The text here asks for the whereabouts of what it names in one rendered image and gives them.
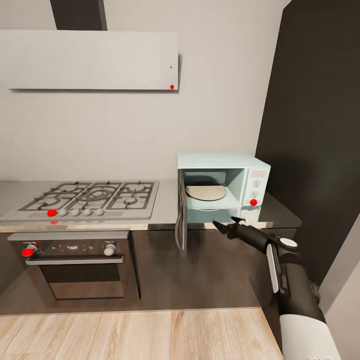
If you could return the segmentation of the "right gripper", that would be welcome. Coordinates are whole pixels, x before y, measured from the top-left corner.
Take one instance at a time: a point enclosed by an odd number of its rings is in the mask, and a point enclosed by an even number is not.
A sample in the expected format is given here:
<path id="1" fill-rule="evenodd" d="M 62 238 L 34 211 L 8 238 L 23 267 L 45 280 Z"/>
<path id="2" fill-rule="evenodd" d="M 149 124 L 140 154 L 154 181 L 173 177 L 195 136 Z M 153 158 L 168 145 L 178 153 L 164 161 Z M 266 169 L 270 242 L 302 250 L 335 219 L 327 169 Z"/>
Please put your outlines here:
<path id="1" fill-rule="evenodd" d="M 247 226 L 245 224 L 240 224 L 243 220 L 240 220 L 240 217 L 231 216 L 231 219 L 235 221 L 234 224 L 224 225 L 217 221 L 213 221 L 213 225 L 218 228 L 218 230 L 224 235 L 227 234 L 229 240 L 234 240 L 239 238 L 249 245 L 253 246 L 254 240 L 257 237 L 257 233 L 261 232 L 255 226 Z"/>

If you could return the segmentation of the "microwave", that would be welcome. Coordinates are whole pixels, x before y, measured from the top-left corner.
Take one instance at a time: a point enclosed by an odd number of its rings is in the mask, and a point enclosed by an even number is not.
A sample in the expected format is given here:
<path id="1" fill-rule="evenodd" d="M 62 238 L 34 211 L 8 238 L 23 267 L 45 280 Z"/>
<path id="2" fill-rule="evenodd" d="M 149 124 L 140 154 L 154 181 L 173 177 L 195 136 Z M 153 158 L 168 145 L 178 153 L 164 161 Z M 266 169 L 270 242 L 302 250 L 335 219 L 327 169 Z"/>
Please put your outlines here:
<path id="1" fill-rule="evenodd" d="M 188 207 L 260 206 L 271 166 L 245 152 L 177 154 L 175 240 L 187 257 Z"/>

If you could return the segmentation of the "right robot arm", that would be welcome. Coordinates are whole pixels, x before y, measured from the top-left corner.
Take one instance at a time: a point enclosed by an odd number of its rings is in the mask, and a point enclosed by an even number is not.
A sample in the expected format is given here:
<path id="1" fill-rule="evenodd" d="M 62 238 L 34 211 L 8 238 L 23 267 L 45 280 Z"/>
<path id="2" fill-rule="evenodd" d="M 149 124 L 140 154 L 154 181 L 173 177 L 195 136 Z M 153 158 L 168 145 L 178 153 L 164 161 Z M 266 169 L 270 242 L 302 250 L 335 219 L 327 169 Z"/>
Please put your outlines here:
<path id="1" fill-rule="evenodd" d="M 283 360 L 341 360 L 324 314 L 315 281 L 308 277 L 300 246 L 291 239 L 268 235 L 253 226 L 259 210 L 231 216 L 234 224 L 213 225 L 229 240 L 239 238 L 267 254 L 274 296 L 278 299 Z"/>

